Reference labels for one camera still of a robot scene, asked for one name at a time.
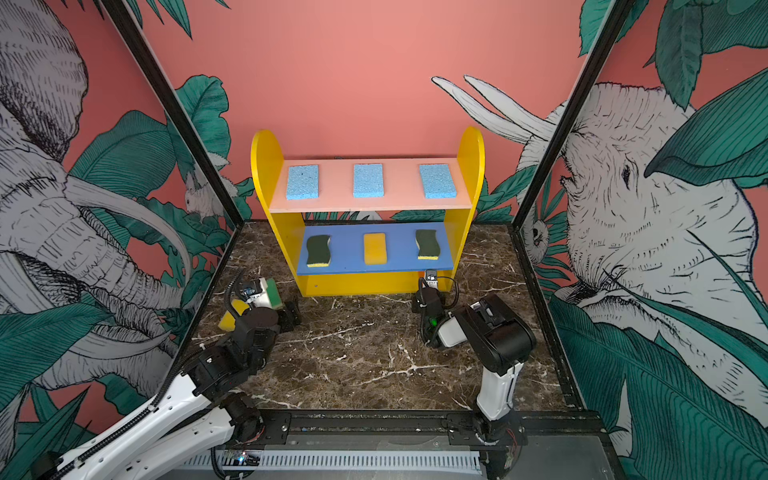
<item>marble surface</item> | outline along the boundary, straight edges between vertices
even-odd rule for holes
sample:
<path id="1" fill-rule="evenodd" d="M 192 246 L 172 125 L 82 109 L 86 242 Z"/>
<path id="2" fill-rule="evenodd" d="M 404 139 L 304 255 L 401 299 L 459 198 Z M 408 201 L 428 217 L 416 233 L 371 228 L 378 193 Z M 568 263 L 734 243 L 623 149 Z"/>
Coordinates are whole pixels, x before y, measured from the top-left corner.
<path id="1" fill-rule="evenodd" d="M 245 278 L 273 277 L 284 300 L 298 297 L 303 316 L 302 325 L 280 334 L 266 368 L 240 387 L 259 407 L 466 409 L 476 398 L 480 361 L 466 343 L 443 351 L 424 346 L 410 295 L 300 297 L 267 222 L 246 224 L 188 351 L 221 335 L 223 291 L 241 266 Z M 496 292 L 536 335 L 515 389 L 516 408 L 566 410 L 506 226 L 472 226 L 457 277 L 461 302 Z"/>

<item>elephant eye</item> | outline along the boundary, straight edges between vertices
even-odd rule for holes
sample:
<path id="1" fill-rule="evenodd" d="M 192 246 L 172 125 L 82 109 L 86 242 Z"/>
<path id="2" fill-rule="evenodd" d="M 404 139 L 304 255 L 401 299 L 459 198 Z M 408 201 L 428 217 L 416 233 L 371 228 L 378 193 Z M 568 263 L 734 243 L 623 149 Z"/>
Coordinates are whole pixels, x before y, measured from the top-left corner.
<path id="1" fill-rule="evenodd" d="M 621 178 L 624 179 L 624 185 L 629 190 L 629 165 L 624 165 L 624 169 L 621 171 Z"/>

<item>green leaf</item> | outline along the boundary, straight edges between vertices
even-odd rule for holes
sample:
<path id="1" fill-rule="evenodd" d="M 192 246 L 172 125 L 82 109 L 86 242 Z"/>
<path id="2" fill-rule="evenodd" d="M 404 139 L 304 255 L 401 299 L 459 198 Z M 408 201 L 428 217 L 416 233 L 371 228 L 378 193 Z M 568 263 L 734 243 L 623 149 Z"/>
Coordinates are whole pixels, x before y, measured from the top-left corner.
<path id="1" fill-rule="evenodd" d="M 98 135 L 69 174 L 124 197 L 144 198 L 165 184 L 175 166 L 165 125 L 133 110 Z"/>
<path id="2" fill-rule="evenodd" d="M 560 288 L 561 288 L 558 284 L 556 284 L 552 280 L 547 280 L 545 278 L 536 277 L 536 281 L 538 282 L 538 285 L 542 289 L 549 289 L 549 290 L 552 290 L 552 291 L 556 292 L 556 291 L 560 290 Z"/>
<path id="3" fill-rule="evenodd" d="M 133 412 L 147 401 L 146 397 L 139 394 L 130 383 L 115 373 L 109 373 L 97 382 L 104 385 L 106 389 L 104 400 L 114 405 L 120 415 Z"/>
<path id="4" fill-rule="evenodd" d="M 627 386 L 639 475 L 701 480 L 759 478 L 766 471 L 768 433 L 673 354 L 633 329 L 592 323 L 556 296 L 549 309 L 586 406 L 601 414 L 609 430 Z"/>
<path id="5" fill-rule="evenodd" d="M 730 275 L 733 281 L 736 282 L 736 284 L 739 286 L 739 288 L 741 289 L 746 299 L 750 301 L 750 305 L 752 306 L 752 308 L 755 309 L 755 312 L 757 312 L 757 315 L 760 316 L 763 323 L 765 323 L 766 326 L 768 326 L 768 308 L 766 308 L 766 304 L 763 303 L 761 299 L 757 298 L 757 295 L 755 295 L 755 293 L 752 291 L 750 286 L 747 285 L 746 282 L 742 280 L 742 278 L 736 272 L 733 271 L 730 265 L 728 265 L 728 263 L 726 263 L 726 261 L 723 260 L 723 258 L 720 257 L 720 255 L 718 255 L 717 253 L 715 253 L 714 250 L 709 248 L 709 246 L 706 243 L 704 243 L 703 240 L 697 237 L 694 232 L 688 230 L 688 233 L 690 233 L 690 235 L 693 238 L 695 238 L 696 241 L 699 242 L 702 247 L 709 250 L 709 252 L 712 254 L 712 257 L 714 257 L 720 263 L 720 265 L 723 266 L 723 268 L 728 272 L 728 275 Z"/>
<path id="6" fill-rule="evenodd" d="M 392 215 L 392 219 L 399 222 L 442 222 L 445 210 L 402 210 Z"/>
<path id="7" fill-rule="evenodd" d="M 571 267 L 566 262 L 561 262 L 560 260 L 554 257 L 544 257 L 541 263 L 549 266 L 559 266 L 560 268 L 565 268 L 569 272 L 571 271 Z"/>
<path id="8" fill-rule="evenodd" d="M 624 470 L 627 480 L 647 480 L 644 476 L 640 475 L 640 472 L 634 466 L 634 458 L 619 457 L 619 462 L 621 462 L 621 468 Z"/>
<path id="9" fill-rule="evenodd" d="M 166 329 L 166 331 L 170 330 L 170 332 L 176 336 L 173 342 L 177 345 L 181 344 L 181 341 L 187 335 L 187 331 L 192 324 L 195 310 L 174 308 L 168 310 L 158 310 L 157 314 L 165 317 L 165 323 L 163 323 L 163 327 Z"/>
<path id="10" fill-rule="evenodd" d="M 137 199 L 137 202 L 155 212 L 160 218 L 171 225 L 178 232 L 190 255 L 197 255 L 202 252 L 218 254 L 214 248 L 206 246 L 206 235 L 195 230 L 187 223 L 185 217 L 188 213 L 185 210 L 176 207 L 170 202 L 163 204 L 157 198 L 152 198 L 151 200 L 140 198 Z M 170 254 L 175 251 L 173 245 L 163 235 L 144 222 L 120 214 L 114 214 L 114 218 L 118 224 L 131 233 L 132 237 L 148 245 L 159 243 L 163 250 L 165 250 L 165 253 Z"/>
<path id="11" fill-rule="evenodd" d="M 131 7 L 131 10 L 134 11 L 134 16 L 136 17 L 136 22 L 139 23 L 139 27 L 143 28 L 144 21 L 141 18 L 141 10 L 139 9 L 138 2 L 136 0 L 126 0 L 126 2 L 128 2 L 128 6 Z"/>
<path id="12" fill-rule="evenodd" d="M 0 315 L 0 410 L 49 369 L 91 327 L 112 317 L 99 306 L 72 303 L 38 313 Z"/>
<path id="13" fill-rule="evenodd" d="M 486 210 L 475 217 L 475 223 L 511 223 L 512 218 L 509 216 L 511 212 L 512 207 Z"/>
<path id="14" fill-rule="evenodd" d="M 245 197 L 232 197 L 232 201 L 235 203 L 237 211 L 240 212 L 240 216 L 244 220 L 250 220 L 253 216 L 253 211 L 250 209 L 250 205 L 248 205 Z"/>
<path id="15" fill-rule="evenodd" d="M 150 7 L 152 7 L 152 10 L 154 10 L 154 14 L 157 15 L 157 17 L 160 19 L 160 23 L 165 25 L 165 22 L 163 22 L 163 17 L 160 16 L 160 9 L 157 8 L 157 3 L 155 3 L 155 0 L 147 0 L 147 3 Z"/>
<path id="16" fill-rule="evenodd" d="M 680 306 L 643 298 L 624 288 L 621 284 L 616 284 L 624 291 L 629 292 L 638 302 L 664 315 L 680 320 L 707 337 L 742 362 L 764 385 L 768 386 L 768 345 L 742 330 L 734 329 Z"/>
<path id="17" fill-rule="evenodd" d="M 89 210 L 104 224 L 107 230 L 109 230 L 110 235 L 112 235 L 112 238 L 114 238 L 121 247 L 126 248 L 128 246 L 128 242 L 131 240 L 131 232 L 118 225 L 118 222 L 114 219 L 111 213 L 103 208 L 91 208 Z"/>
<path id="18" fill-rule="evenodd" d="M 545 211 L 548 209 L 547 205 L 549 202 L 549 188 L 552 185 L 552 171 L 549 171 L 549 175 L 547 175 L 547 181 L 544 183 L 544 190 L 541 192 L 541 209 L 539 210 L 539 218 L 545 219 Z"/>
<path id="19" fill-rule="evenodd" d="M 624 21 L 624 26 L 621 27 L 621 31 L 619 31 L 619 36 L 616 37 L 616 41 L 621 40 L 627 34 L 629 29 L 632 28 L 632 25 L 634 25 L 640 15 L 642 15 L 643 10 L 645 10 L 647 5 L 648 0 L 635 0 L 632 9 L 629 11 L 629 16 L 627 16 L 627 20 Z"/>
<path id="20" fill-rule="evenodd" d="M 554 210 L 558 207 L 558 205 L 560 205 L 560 200 L 563 199 L 563 194 L 565 194 L 564 189 L 560 189 L 560 191 L 555 194 L 554 198 L 552 198 L 552 201 L 549 203 L 549 207 L 547 207 L 547 210 L 544 212 L 541 218 L 547 218 L 552 215 Z"/>
<path id="21" fill-rule="evenodd" d="M 702 7 L 675 10 L 667 2 L 656 37 L 656 70 L 672 101 L 690 103 L 701 70 Z"/>
<path id="22" fill-rule="evenodd" d="M 728 13 L 731 15 L 738 15 L 752 5 L 755 5 L 755 2 L 757 2 L 757 0 L 728 0 Z"/>
<path id="23" fill-rule="evenodd" d="M 170 17 L 184 29 L 189 38 L 192 38 L 192 31 L 190 29 L 190 18 L 187 15 L 187 7 L 184 5 L 184 0 L 158 0 L 160 5 L 163 5 L 165 11 L 170 14 Z"/>
<path id="24" fill-rule="evenodd" d="M 230 102 L 227 93 L 221 86 L 221 80 L 216 77 L 197 75 L 184 82 L 176 90 L 179 101 L 192 120 L 192 125 L 200 135 L 205 149 L 211 153 L 227 158 L 230 153 L 230 128 L 221 114 L 229 110 Z M 167 120 L 168 133 L 173 141 L 179 164 L 181 178 L 186 181 L 188 174 L 194 174 L 195 160 L 181 139 L 173 122 Z"/>
<path id="25" fill-rule="evenodd" d="M 491 208 L 490 205 L 493 204 L 493 199 L 488 197 L 488 179 L 483 177 L 482 178 L 482 188 L 480 189 L 480 197 L 478 197 L 478 204 L 475 208 L 478 213 L 487 210 L 488 208 Z"/>
<path id="26" fill-rule="evenodd" d="M 187 305 L 195 293 L 205 291 L 212 276 L 214 275 L 207 270 L 198 270 L 193 273 L 192 277 L 190 277 L 190 282 L 184 287 L 184 293 L 181 295 L 181 305 Z"/>
<path id="27" fill-rule="evenodd" d="M 245 180 L 241 181 L 238 184 L 235 184 L 235 187 L 237 187 L 237 196 L 238 197 L 250 197 L 253 195 L 253 192 L 256 190 L 256 187 L 253 185 L 253 178 L 248 177 Z"/>
<path id="28" fill-rule="evenodd" d="M 536 270 L 536 273 L 543 278 L 548 278 L 548 279 L 559 278 L 563 280 L 570 279 L 570 277 L 566 275 L 565 272 L 556 268 L 542 268 L 540 266 L 534 266 L 533 270 Z"/>
<path id="29" fill-rule="evenodd" d="M 608 7 L 611 6 L 611 0 L 584 0 L 581 6 L 581 17 L 579 18 L 579 36 L 581 36 L 581 57 L 589 53 L 598 36 L 603 18 L 608 13 Z"/>
<path id="30" fill-rule="evenodd" d="M 552 245 L 547 249 L 547 256 L 557 255 L 558 253 L 568 252 L 568 245 Z"/>
<path id="31" fill-rule="evenodd" d="M 38 421 L 47 422 L 50 420 L 58 409 L 51 400 L 48 390 L 32 385 L 30 386 L 29 393 L 32 397 L 32 405 L 35 407 L 35 415 L 38 417 Z"/>
<path id="32" fill-rule="evenodd" d="M 0 472 L 0 480 L 16 480 L 23 477 L 35 460 L 52 450 L 57 444 L 63 445 L 87 393 L 88 390 L 84 390 L 41 425 L 8 460 L 5 468 Z"/>
<path id="33" fill-rule="evenodd" d="M 704 53 L 716 53 L 742 45 L 751 48 L 768 47 L 768 2 L 758 2 L 743 15 L 731 15 L 727 3 L 703 10 Z"/>
<path id="34" fill-rule="evenodd" d="M 768 68 L 707 102 L 656 153 L 662 172 L 693 185 L 768 174 Z"/>
<path id="35" fill-rule="evenodd" d="M 230 241 L 231 235 L 226 230 L 216 229 L 205 239 L 206 247 L 222 247 Z"/>
<path id="36" fill-rule="evenodd" d="M 680 359 L 681 362 L 683 361 L 683 357 L 680 356 L 680 353 L 672 345 L 670 345 L 668 341 L 664 339 L 664 337 L 661 335 L 661 332 L 656 334 L 654 343 L 667 350 L 672 355 L 676 356 L 678 359 Z"/>
<path id="37" fill-rule="evenodd" d="M 567 228 L 568 227 L 568 212 L 562 211 L 559 214 L 554 215 L 549 220 L 546 220 L 545 223 L 547 225 L 552 225 L 553 227 L 561 226 L 562 225 L 562 226 Z"/>
<path id="38" fill-rule="evenodd" d="M 521 170 L 518 170 L 517 172 L 515 172 L 514 175 L 509 177 L 507 180 L 504 180 L 503 182 L 501 182 L 498 185 L 498 187 L 493 189 L 493 191 L 491 192 L 491 195 L 489 195 L 494 199 L 493 206 L 486 207 L 485 209 L 488 210 L 493 207 L 497 207 L 505 203 L 507 200 L 510 200 L 513 197 L 517 197 L 518 194 L 520 194 L 520 192 L 522 192 L 524 188 L 528 187 L 531 184 L 531 181 L 533 180 L 533 176 L 535 173 L 536 173 L 536 165 L 531 165 L 530 167 L 526 167 Z"/>
<path id="39" fill-rule="evenodd" d="M 565 230 L 560 230 L 556 232 L 549 232 L 549 244 L 552 245 L 553 243 L 557 243 L 560 240 L 565 240 L 565 238 L 568 236 L 568 232 Z"/>

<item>wooden shelf unit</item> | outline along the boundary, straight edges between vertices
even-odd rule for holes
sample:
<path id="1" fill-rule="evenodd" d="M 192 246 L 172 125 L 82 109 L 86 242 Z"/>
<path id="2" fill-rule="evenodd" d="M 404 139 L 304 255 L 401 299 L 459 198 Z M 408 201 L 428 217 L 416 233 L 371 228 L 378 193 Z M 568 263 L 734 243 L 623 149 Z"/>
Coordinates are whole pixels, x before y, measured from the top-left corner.
<path id="1" fill-rule="evenodd" d="M 316 160 L 286 161 L 274 134 L 262 130 L 253 137 L 251 146 L 251 169 L 253 183 L 259 202 L 270 222 L 277 242 L 283 250 L 291 273 L 304 296 L 371 295 L 382 293 L 413 293 L 418 289 L 419 277 L 424 270 L 437 266 L 439 276 L 453 278 L 462 256 L 464 242 L 472 224 L 475 207 L 482 189 L 485 175 L 485 146 L 477 128 L 469 127 L 462 136 L 456 158 L 382 158 L 365 160 Z M 288 167 L 295 165 L 319 165 L 319 197 L 309 200 L 287 200 L 285 198 Z M 382 164 L 384 171 L 384 197 L 355 198 L 353 196 L 353 165 Z M 448 164 L 451 168 L 456 198 L 427 199 L 419 176 L 420 164 Z M 389 235 L 400 235 L 403 227 L 398 224 L 380 223 L 375 225 L 322 225 L 306 227 L 302 212 L 354 211 L 354 210 L 445 210 L 445 219 L 440 225 L 431 222 L 441 243 L 441 255 L 437 260 L 416 260 L 411 266 L 403 264 L 401 249 L 392 249 L 394 258 L 390 261 Z M 320 231 L 331 235 L 331 265 L 309 269 L 306 262 L 305 236 Z M 333 256 L 334 236 L 359 235 L 382 231 L 388 234 L 385 265 L 361 268 L 361 259 L 339 259 L 339 252 Z M 412 239 L 416 252 L 415 238 Z M 346 251 L 349 255 L 362 255 L 359 250 Z M 390 271 L 387 265 L 403 270 Z M 451 281 L 440 279 L 440 290 L 449 290 Z"/>

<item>white vent grille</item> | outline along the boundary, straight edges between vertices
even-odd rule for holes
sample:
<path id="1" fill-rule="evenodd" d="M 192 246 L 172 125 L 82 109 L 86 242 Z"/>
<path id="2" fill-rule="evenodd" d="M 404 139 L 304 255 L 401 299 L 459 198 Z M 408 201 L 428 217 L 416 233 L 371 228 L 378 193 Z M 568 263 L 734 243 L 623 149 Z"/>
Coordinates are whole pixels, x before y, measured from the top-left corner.
<path id="1" fill-rule="evenodd" d="M 235 465 L 242 451 L 221 453 L 226 470 L 424 470 L 482 475 L 479 452 L 359 452 L 338 450 L 249 450 L 259 466 Z M 210 468 L 210 455 L 200 454 L 177 469 Z"/>

